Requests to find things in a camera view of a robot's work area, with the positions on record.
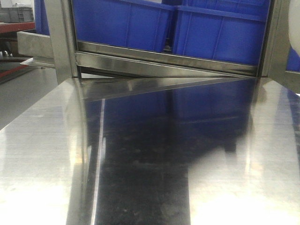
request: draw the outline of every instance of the metal tabletop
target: metal tabletop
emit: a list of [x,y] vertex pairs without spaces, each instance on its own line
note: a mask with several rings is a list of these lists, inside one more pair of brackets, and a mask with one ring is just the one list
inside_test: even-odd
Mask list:
[[299,112],[269,78],[68,79],[0,131],[0,224],[299,224]]

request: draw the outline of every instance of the blue plastic crate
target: blue plastic crate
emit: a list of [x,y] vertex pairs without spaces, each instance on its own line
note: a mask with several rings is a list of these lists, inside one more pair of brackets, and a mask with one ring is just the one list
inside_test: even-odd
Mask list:
[[295,50],[291,48],[287,61],[287,70],[300,72],[300,57]]
[[265,20],[270,7],[270,0],[163,0],[162,3],[259,15],[264,17]]
[[37,33],[49,35],[49,27],[44,0],[35,0],[34,10]]
[[[43,0],[39,4],[37,31],[46,34]],[[73,0],[73,6],[79,40],[157,52],[164,49],[174,11],[172,6],[146,0]]]
[[259,16],[179,6],[173,53],[258,65],[264,32]]

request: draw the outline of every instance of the metal bar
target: metal bar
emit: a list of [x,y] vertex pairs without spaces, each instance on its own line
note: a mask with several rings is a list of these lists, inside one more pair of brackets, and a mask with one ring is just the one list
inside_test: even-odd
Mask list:
[[45,0],[58,83],[78,77],[73,17],[68,0]]
[[20,54],[54,58],[50,36],[22,31],[18,32],[17,36]]
[[86,52],[77,52],[76,61],[82,67],[145,77],[245,77]]
[[[18,32],[18,41],[20,43],[19,53],[53,58],[50,37],[29,32]],[[180,66],[191,69],[204,69],[209,71],[218,71],[229,74],[255,76],[257,67],[229,63],[214,60],[198,59],[187,56],[172,55],[157,52],[147,52],[136,49],[128,49],[109,45],[102,45],[90,42],[78,42],[78,49],[81,52],[101,53],[102,55],[111,55],[124,57],[134,60],[143,60],[145,63],[154,62],[165,64],[166,66]]]
[[288,38],[289,0],[274,0],[269,24],[268,40],[260,68],[262,76],[283,80],[290,49]]
[[34,57],[21,63],[33,67],[55,68],[54,59]]
[[256,76],[257,73],[257,67],[250,65],[216,60],[206,60],[166,53],[147,52],[142,50],[102,45],[91,42],[79,41],[78,49],[82,52],[107,54],[119,57],[126,57],[129,59],[145,60],[150,62],[165,63],[169,65],[184,66],[239,75]]

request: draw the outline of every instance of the stainless steel surface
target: stainless steel surface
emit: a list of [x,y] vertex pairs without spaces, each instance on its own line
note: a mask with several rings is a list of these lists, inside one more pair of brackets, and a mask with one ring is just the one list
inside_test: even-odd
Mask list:
[[158,62],[158,63],[164,63],[169,65],[205,69],[205,70],[239,74],[239,75],[256,76],[256,72],[257,72],[257,67],[250,66],[250,65],[206,60],[206,59],[173,55],[173,54],[147,52],[142,50],[121,48],[121,47],[102,45],[102,44],[83,42],[83,41],[78,42],[78,49],[82,52],[113,55],[113,56],[129,58],[129,59]]
[[18,50],[20,54],[53,59],[50,36],[20,31],[18,35]]
[[0,130],[55,87],[54,69],[31,68],[0,83]]
[[287,57],[290,49],[288,37],[288,9],[290,0],[274,0],[269,24],[268,41],[262,63],[262,76],[278,82],[284,80]]
[[269,78],[68,79],[0,131],[0,224],[90,224],[96,192],[100,224],[299,224],[299,112]]
[[127,58],[101,55],[95,53],[77,52],[77,65],[81,67],[97,68],[104,71],[126,73],[147,77],[231,77],[233,75],[204,71],[200,69],[178,67],[161,63],[132,60]]
[[45,0],[58,83],[80,76],[75,59],[75,29],[71,1]]

